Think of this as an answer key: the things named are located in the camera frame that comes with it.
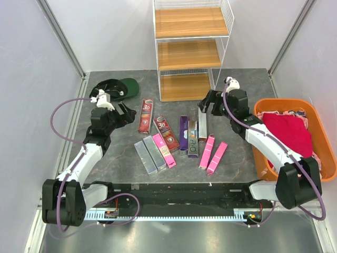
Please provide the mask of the red toothpaste box silver side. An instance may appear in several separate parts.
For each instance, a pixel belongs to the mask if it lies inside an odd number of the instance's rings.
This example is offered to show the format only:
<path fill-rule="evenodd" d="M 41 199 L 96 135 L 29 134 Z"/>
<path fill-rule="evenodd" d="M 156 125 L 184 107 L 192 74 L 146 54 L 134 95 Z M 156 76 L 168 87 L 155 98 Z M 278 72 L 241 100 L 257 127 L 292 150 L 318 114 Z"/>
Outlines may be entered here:
<path fill-rule="evenodd" d="M 201 109 L 198 111 L 198 131 L 199 131 L 199 142 L 207 141 L 207 117 L 206 113 L 203 113 Z"/>

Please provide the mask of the silver R&O toothpaste box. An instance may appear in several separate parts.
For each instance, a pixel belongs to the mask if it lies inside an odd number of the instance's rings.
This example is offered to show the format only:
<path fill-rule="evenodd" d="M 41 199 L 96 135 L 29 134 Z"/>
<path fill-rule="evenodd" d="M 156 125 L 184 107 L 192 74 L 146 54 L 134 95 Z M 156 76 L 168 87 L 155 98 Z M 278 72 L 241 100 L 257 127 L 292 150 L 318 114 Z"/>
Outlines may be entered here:
<path fill-rule="evenodd" d="M 188 123 L 188 156 L 197 158 L 199 156 L 199 143 L 197 133 L 197 121 L 189 120 Z"/>

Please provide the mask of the purple toothpaste box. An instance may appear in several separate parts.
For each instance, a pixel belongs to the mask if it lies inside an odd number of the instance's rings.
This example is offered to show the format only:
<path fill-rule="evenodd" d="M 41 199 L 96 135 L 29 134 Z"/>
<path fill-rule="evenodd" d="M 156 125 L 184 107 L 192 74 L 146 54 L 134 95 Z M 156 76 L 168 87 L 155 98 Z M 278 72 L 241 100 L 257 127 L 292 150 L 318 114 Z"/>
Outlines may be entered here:
<path fill-rule="evenodd" d="M 185 155 L 188 151 L 188 123 L 189 117 L 186 115 L 180 116 L 180 154 Z"/>

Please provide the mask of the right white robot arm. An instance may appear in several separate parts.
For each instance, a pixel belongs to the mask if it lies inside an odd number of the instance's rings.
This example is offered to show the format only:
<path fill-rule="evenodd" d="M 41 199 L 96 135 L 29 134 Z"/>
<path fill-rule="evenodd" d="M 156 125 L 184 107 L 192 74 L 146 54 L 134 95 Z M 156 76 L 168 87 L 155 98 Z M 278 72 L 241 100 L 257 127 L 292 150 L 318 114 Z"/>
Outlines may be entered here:
<path fill-rule="evenodd" d="M 322 200 L 322 187 L 317 161 L 304 158 L 275 137 L 263 122 L 250 112 L 246 92 L 209 90 L 198 103 L 202 112 L 213 104 L 212 115 L 225 116 L 235 133 L 260 151 L 278 170 L 276 181 L 255 181 L 241 194 L 246 207 L 254 207 L 260 200 L 278 201 L 292 209 L 318 199 Z"/>

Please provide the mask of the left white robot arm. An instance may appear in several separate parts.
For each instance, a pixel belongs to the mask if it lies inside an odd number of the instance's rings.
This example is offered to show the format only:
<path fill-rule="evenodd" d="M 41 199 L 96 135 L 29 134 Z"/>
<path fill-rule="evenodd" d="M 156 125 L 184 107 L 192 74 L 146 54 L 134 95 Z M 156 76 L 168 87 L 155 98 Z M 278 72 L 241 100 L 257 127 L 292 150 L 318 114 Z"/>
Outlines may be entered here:
<path fill-rule="evenodd" d="M 96 205 L 111 207 L 120 194 L 110 182 L 95 181 L 83 188 L 93 167 L 106 154 L 111 133 L 133 123 L 136 111 L 119 103 L 122 114 L 110 104 L 91 112 L 91 125 L 81 142 L 81 149 L 68 168 L 56 179 L 47 179 L 42 186 L 42 219 L 56 224 L 60 232 L 80 226 L 86 212 Z"/>

